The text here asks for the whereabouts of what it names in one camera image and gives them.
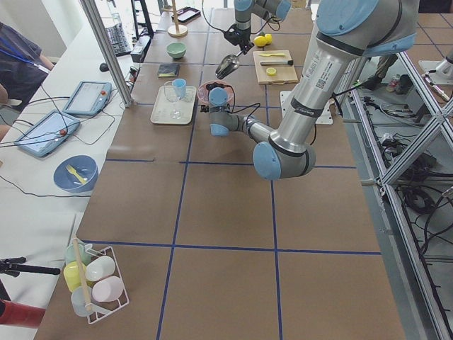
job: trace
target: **wooden cutting board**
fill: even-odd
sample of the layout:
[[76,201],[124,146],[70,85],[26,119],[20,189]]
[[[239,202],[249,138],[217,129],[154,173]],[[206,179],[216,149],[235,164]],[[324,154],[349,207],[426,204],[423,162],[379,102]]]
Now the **wooden cutting board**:
[[[265,57],[263,53],[284,53],[284,57]],[[258,84],[288,84],[298,83],[296,69],[293,66],[261,66],[260,62],[286,62],[292,60],[291,54],[288,50],[271,50],[271,51],[253,51],[253,60],[255,61],[256,76],[258,78]],[[274,67],[277,70],[275,76],[269,76],[266,74],[268,67]]]

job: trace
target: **blue joint cap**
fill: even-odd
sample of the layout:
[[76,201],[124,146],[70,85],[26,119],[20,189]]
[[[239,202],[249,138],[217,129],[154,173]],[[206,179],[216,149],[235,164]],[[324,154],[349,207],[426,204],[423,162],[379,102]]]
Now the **blue joint cap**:
[[212,106],[223,106],[228,101],[228,93],[221,87],[216,87],[210,91],[208,97]]
[[247,11],[253,5],[253,0],[234,0],[234,9],[240,12]]
[[368,19],[378,3],[379,0],[323,0],[316,15],[319,31],[328,36],[349,33]]
[[282,175],[282,166],[277,152],[269,142],[261,142],[255,146],[253,165],[258,175],[269,181],[279,179]]
[[211,135],[214,137],[226,137],[229,135],[229,130],[220,124],[211,124]]
[[278,4],[277,11],[275,12],[275,15],[282,19],[285,20],[286,16],[288,15],[289,10],[291,9],[291,3],[287,0],[283,0]]
[[367,48],[363,53],[363,57],[376,57],[378,55],[394,55],[395,53],[406,51],[410,49],[413,44],[415,44],[416,35],[417,33],[414,33],[395,41]]

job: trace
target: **lemon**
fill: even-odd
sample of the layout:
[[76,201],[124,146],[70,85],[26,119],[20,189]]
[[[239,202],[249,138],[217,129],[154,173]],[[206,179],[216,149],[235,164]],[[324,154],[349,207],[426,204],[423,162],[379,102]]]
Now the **lemon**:
[[266,34],[264,35],[264,38],[266,39],[266,45],[269,45],[272,42],[272,34]]
[[256,46],[258,47],[264,47],[267,45],[268,41],[266,40],[265,37],[263,37],[262,35],[259,35],[258,37],[255,37],[255,39],[253,39],[253,42],[255,43]]

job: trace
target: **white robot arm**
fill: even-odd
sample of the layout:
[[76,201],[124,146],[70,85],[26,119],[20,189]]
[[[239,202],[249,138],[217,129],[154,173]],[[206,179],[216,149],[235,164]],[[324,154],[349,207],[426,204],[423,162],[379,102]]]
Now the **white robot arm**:
[[[228,131],[242,130],[255,140],[253,163],[265,179],[309,173],[316,156],[313,147],[305,141],[346,67],[358,57],[389,55],[410,48],[415,42],[418,2],[323,0],[316,21],[317,51],[292,97],[288,98],[289,109],[279,128],[274,130],[254,117],[230,113],[226,91],[220,86],[214,87],[209,95],[212,134],[222,136]],[[236,24],[229,31],[239,32],[242,43],[234,45],[240,45],[242,52],[247,50],[250,17],[256,8],[264,9],[265,12],[258,13],[265,18],[280,15],[284,19],[289,11],[287,3],[287,0],[235,0]]]

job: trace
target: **silver spoon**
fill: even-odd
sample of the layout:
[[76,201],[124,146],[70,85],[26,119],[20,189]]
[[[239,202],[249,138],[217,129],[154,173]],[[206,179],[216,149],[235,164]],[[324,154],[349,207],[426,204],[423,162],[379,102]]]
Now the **silver spoon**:
[[237,69],[239,67],[239,55],[241,54],[242,51],[239,51],[237,55],[227,55],[215,70],[215,76],[218,79],[223,79]]

